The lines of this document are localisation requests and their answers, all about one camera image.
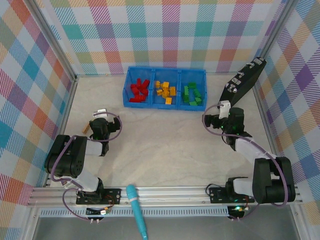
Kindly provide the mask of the blue three-compartment bin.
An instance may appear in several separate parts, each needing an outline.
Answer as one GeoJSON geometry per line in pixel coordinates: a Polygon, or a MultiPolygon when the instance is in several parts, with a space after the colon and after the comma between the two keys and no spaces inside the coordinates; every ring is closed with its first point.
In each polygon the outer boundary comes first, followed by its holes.
{"type": "Polygon", "coordinates": [[[130,66],[123,86],[122,99],[123,105],[127,108],[204,111],[207,104],[206,71],[204,69],[130,66]],[[131,91],[131,84],[137,85],[138,78],[141,79],[141,83],[145,79],[150,80],[148,96],[144,102],[129,102],[130,98],[135,97],[131,91]],[[175,87],[176,96],[169,96],[172,98],[171,104],[165,104],[166,99],[162,95],[157,95],[159,88],[155,86],[156,81],[169,82],[169,87],[175,87]],[[190,102],[196,101],[194,89],[189,88],[189,102],[184,103],[183,101],[184,86],[188,86],[189,82],[195,82],[196,89],[201,94],[202,102],[197,106],[190,105],[190,102]]]}

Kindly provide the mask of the black case with metal latches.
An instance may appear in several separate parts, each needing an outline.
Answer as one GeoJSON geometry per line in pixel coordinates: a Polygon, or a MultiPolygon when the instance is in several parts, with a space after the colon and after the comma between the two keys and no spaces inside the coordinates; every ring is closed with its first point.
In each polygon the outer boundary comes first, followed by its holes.
{"type": "Polygon", "coordinates": [[[265,68],[267,61],[258,56],[246,63],[236,75],[229,80],[222,91],[219,102],[228,101],[234,106],[256,84],[259,76],[265,68]]]}

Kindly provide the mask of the teal toy microphone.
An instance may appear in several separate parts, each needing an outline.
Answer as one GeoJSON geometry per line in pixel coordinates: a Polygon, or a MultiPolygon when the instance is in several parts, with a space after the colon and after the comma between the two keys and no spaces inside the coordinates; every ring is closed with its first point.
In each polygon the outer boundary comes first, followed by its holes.
{"type": "Polygon", "coordinates": [[[134,185],[129,184],[126,187],[126,195],[130,202],[137,228],[142,237],[142,240],[148,240],[147,227],[140,207],[138,193],[134,185]]]}

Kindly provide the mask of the aluminium frame side bar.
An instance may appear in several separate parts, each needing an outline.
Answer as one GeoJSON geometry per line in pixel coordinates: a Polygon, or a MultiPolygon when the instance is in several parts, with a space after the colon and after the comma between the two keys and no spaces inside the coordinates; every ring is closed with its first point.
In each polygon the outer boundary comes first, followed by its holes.
{"type": "Polygon", "coordinates": [[[64,89],[64,85],[60,83],[58,90],[54,95],[53,103],[48,114],[48,120],[45,125],[46,133],[50,136],[50,142],[47,144],[48,147],[44,148],[46,150],[46,155],[49,154],[56,137],[59,134],[63,135],[66,131],[77,85],[78,83],[76,80],[71,80],[68,83],[67,88],[64,89]]]}
{"type": "Polygon", "coordinates": [[[279,152],[279,149],[278,149],[278,147],[276,145],[276,142],[275,142],[275,140],[273,138],[272,130],[271,130],[271,127],[269,126],[268,116],[267,116],[267,113],[264,110],[263,101],[260,98],[260,95],[259,95],[257,87],[254,86],[252,88],[252,91],[253,91],[253,94],[254,94],[254,98],[256,100],[256,104],[257,104],[257,107],[258,107],[258,110],[259,110],[259,114],[261,116],[262,124],[263,124],[264,130],[265,130],[265,134],[266,134],[266,137],[267,137],[267,140],[268,140],[268,144],[270,146],[270,150],[271,150],[271,152],[273,154],[275,154],[277,156],[280,156],[280,152],[279,152]]]}

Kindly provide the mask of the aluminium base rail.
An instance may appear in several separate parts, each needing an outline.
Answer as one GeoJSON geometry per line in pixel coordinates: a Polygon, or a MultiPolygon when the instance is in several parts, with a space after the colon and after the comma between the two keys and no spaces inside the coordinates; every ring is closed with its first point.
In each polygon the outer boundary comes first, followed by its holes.
{"type": "MultiPolygon", "coordinates": [[[[141,207],[196,207],[210,206],[210,197],[205,186],[137,187],[141,207]]],[[[36,187],[33,189],[27,206],[29,208],[80,207],[76,204],[75,190],[63,187],[36,187]]]]}

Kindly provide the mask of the aluminium frame post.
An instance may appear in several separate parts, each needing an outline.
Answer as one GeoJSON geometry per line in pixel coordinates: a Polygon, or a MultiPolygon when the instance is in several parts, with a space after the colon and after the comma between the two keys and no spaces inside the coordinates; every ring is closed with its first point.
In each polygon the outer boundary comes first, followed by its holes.
{"type": "Polygon", "coordinates": [[[43,35],[46,37],[48,43],[53,48],[53,51],[56,54],[58,60],[61,62],[61,65],[66,70],[68,76],[72,79],[72,81],[75,82],[77,80],[77,75],[73,70],[71,64],[69,63],[67,56],[61,48],[57,38],[54,35],[54,32],[52,31],[52,28],[48,24],[36,0],[24,1],[26,5],[28,4],[29,10],[32,12],[32,15],[36,18],[36,21],[39,24],[39,27],[41,28],[43,35]]]}
{"type": "Polygon", "coordinates": [[[272,8],[267,15],[271,19],[267,21],[266,30],[262,31],[263,37],[255,53],[256,57],[267,58],[298,2],[299,0],[273,1],[272,8]]]}

